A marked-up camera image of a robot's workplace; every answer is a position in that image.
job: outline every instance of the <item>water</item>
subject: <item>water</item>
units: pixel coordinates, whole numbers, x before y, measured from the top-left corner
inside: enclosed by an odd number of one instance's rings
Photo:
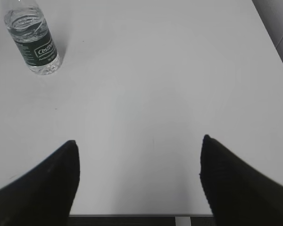
[[[9,11],[4,17],[5,25],[16,42],[31,43],[42,39],[48,32],[47,22],[39,8],[19,8]],[[50,74],[61,65],[60,57],[44,66],[31,66],[28,68],[39,75]]]

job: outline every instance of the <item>bottle label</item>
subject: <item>bottle label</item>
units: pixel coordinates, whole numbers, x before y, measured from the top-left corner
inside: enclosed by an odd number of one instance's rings
[[[37,41],[28,43],[15,41],[15,43],[25,62],[30,66],[44,66],[53,61],[58,55],[57,48],[49,31],[43,38]]]

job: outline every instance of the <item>white table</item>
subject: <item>white table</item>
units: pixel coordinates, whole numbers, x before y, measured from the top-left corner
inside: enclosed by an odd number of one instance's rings
[[[39,4],[66,54],[32,74],[0,15],[0,188],[75,139],[72,214],[210,214],[207,133],[283,184],[283,64],[251,0]]]

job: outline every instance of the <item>plastic water bottle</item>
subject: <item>plastic water bottle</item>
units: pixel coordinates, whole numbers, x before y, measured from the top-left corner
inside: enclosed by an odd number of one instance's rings
[[[56,71],[58,50],[46,20],[34,0],[1,0],[5,25],[28,68],[38,75]]]

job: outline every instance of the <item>water bottle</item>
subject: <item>water bottle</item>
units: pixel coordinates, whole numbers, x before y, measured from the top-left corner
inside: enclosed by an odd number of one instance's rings
[[[38,75],[56,71],[58,50],[46,20],[34,0],[1,0],[5,25],[28,68]]]

